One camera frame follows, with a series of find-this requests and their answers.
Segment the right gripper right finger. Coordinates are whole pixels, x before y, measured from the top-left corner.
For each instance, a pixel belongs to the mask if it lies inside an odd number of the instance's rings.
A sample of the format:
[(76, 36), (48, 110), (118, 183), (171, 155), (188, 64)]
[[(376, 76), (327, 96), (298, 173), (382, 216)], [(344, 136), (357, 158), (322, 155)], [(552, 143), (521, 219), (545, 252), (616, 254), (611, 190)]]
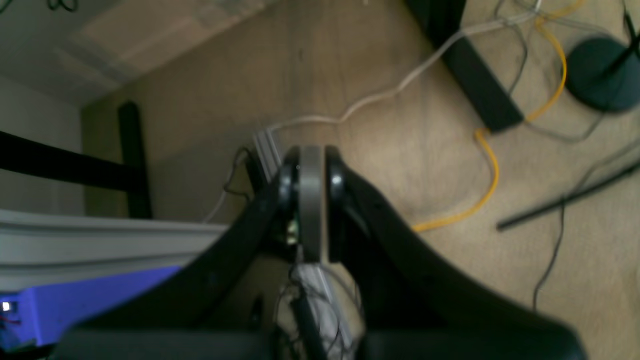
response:
[(496, 294), (414, 233), (336, 146), (326, 157), (330, 262), (358, 285), (358, 360), (583, 360), (569, 326)]

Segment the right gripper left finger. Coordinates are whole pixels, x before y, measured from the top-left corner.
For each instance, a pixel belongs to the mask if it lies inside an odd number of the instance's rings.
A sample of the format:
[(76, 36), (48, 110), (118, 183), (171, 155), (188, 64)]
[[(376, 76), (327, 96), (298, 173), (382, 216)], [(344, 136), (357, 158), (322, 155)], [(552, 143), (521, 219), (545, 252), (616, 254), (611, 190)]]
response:
[(224, 307), (260, 256), (294, 262), (284, 241), (286, 216), (273, 180), (213, 245), (150, 291), (74, 326), (54, 351), (57, 360), (272, 359), (268, 297), (274, 287), (255, 275), (259, 289)]

